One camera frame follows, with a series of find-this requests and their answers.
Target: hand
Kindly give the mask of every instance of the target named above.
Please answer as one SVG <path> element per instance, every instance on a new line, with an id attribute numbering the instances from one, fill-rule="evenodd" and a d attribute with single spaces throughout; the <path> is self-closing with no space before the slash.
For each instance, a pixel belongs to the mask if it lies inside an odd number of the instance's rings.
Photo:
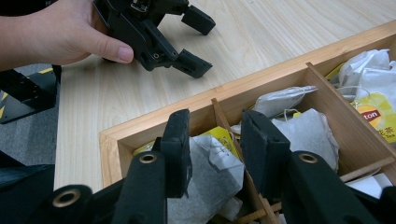
<path id="1" fill-rule="evenodd" d="M 46 41 L 37 39 L 37 51 L 55 64 L 74 63 L 91 53 L 119 63 L 130 63 L 131 47 L 102 33 L 92 0 L 59 0 L 37 13 L 36 31 Z"/>
<path id="2" fill-rule="evenodd" d="M 0 71 L 30 63 L 64 65 L 90 54 L 130 63 L 131 47 L 106 33 L 92 0 L 59 0 L 37 13 L 0 17 Z"/>

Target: light wood table surface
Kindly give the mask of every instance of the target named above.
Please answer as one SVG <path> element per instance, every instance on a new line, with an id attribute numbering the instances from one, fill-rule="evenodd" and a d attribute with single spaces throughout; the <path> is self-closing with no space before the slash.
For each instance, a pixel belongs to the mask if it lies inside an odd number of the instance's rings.
<path id="1" fill-rule="evenodd" d="M 159 29 L 180 52 L 213 64 L 194 79 L 175 68 L 90 56 L 64 66 L 55 188 L 102 188 L 99 132 L 190 96 L 396 20 L 394 0 L 191 0 L 216 27 L 199 35 L 179 16 Z"/>

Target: finger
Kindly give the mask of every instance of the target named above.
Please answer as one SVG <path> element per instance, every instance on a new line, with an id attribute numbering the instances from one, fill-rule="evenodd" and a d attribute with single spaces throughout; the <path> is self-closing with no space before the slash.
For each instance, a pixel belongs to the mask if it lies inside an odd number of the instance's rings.
<path id="1" fill-rule="evenodd" d="M 118 63 L 130 63 L 134 58 L 134 51 L 129 45 L 91 27 L 84 30 L 86 34 L 81 36 L 79 44 L 87 52 Z"/>

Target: wooden tray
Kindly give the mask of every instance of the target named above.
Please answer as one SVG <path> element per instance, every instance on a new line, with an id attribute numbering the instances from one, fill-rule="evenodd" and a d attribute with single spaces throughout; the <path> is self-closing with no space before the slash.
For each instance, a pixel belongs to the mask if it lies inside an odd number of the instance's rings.
<path id="1" fill-rule="evenodd" d="M 390 49 L 391 59 L 396 59 L 395 43 L 396 21 L 392 21 L 100 132 L 103 185 L 123 178 L 133 152 L 162 136 L 169 115 L 179 109 L 190 110 L 194 136 L 218 125 L 229 128 L 238 123 L 242 109 L 267 92 L 304 85 L 315 85 L 318 91 L 305 96 L 300 110 L 312 107 L 327 116 L 340 146 L 341 179 L 348 181 L 382 167 L 395 184 L 395 149 L 324 78 L 337 65 L 365 50 Z M 276 223 L 274 212 L 280 204 L 271 206 L 259 196 L 248 175 L 244 183 L 253 209 L 237 223 L 255 219 Z"/>

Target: tea bag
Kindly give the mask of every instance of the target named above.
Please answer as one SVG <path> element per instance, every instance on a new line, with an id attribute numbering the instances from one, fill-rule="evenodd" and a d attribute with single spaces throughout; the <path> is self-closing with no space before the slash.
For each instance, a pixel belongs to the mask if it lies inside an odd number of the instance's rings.
<path id="1" fill-rule="evenodd" d="M 316 91 L 315 86 L 290 87 L 282 91 L 273 91 L 260 96 L 253 106 L 253 110 L 263 113 L 267 118 L 283 113 L 285 109 L 290 109 L 299 104 L 304 96 L 312 91 Z M 231 127 L 232 131 L 241 134 L 241 125 Z"/>
<path id="2" fill-rule="evenodd" d="M 272 119 L 275 126 L 290 140 L 290 150 L 318 154 L 336 171 L 339 146 L 332 136 L 326 116 L 309 109 L 286 121 Z"/>
<path id="3" fill-rule="evenodd" d="M 380 92 L 389 100 L 393 108 L 396 108 L 396 68 L 391 70 L 365 69 L 361 75 L 356 99 L 368 95 L 368 92 Z"/>
<path id="4" fill-rule="evenodd" d="M 239 210 L 241 210 L 242 204 L 243 202 L 241 200 L 233 197 L 221 207 L 219 215 L 227 218 L 228 220 L 234 221 L 239 213 Z"/>
<path id="5" fill-rule="evenodd" d="M 367 96 L 355 100 L 353 105 L 387 142 L 396 147 L 396 111 L 387 96 L 369 92 Z"/>
<path id="6" fill-rule="evenodd" d="M 343 95 L 355 95 L 356 87 L 361 79 L 361 73 L 365 68 L 385 69 L 389 70 L 388 49 L 373 49 L 364 51 L 363 53 L 348 60 L 338 73 L 339 91 Z"/>
<path id="7" fill-rule="evenodd" d="M 242 188 L 244 164 L 211 135 L 190 138 L 189 198 L 168 199 L 169 223 L 206 223 Z"/>
<path id="8" fill-rule="evenodd" d="M 378 200 L 380 199 L 384 188 L 393 186 L 388 177 L 382 173 L 364 176 L 362 178 L 349 181 L 346 185 Z"/>

